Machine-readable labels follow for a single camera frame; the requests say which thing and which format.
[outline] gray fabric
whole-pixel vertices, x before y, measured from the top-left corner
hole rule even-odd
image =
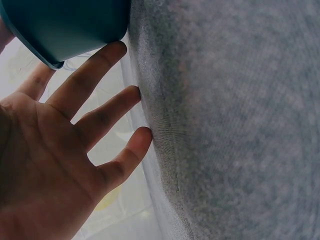
[[[163,239],[320,239],[320,1],[133,0],[129,37]]]

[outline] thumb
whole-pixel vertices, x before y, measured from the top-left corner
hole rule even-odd
[[[12,32],[7,29],[5,26],[4,21],[0,17],[0,54],[5,49],[5,46],[11,42],[12,39],[14,39],[15,36],[12,34]]]

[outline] teal plastic container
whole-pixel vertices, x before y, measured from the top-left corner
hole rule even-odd
[[[0,0],[6,26],[41,61],[64,61],[124,37],[130,0]]]

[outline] finger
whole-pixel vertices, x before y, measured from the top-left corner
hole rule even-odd
[[[129,86],[101,107],[89,112],[76,124],[76,130],[87,152],[140,101],[140,91]]]
[[[113,42],[90,57],[48,99],[47,103],[71,120],[90,97],[102,77],[127,52],[123,42]]]
[[[47,84],[55,72],[44,63],[39,63],[26,81],[17,89],[17,92],[24,93],[33,100],[38,101],[44,94]]]
[[[15,36],[12,34],[12,32],[7,29],[5,26],[4,21],[0,17],[0,54],[5,49],[5,46],[11,42],[12,39],[14,39]]]
[[[145,157],[151,141],[151,130],[147,127],[140,127],[113,161],[98,166],[106,182],[106,193],[128,179]]]

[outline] hand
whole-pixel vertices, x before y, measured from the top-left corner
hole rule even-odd
[[[12,35],[7,37],[2,46]],[[137,87],[127,87],[75,125],[70,123],[126,50],[122,42],[102,48],[45,104],[38,100],[54,71],[41,63],[15,93],[0,101],[0,239],[71,239],[100,200],[141,162],[152,141],[145,127],[113,161],[95,167],[87,157],[140,101]]]

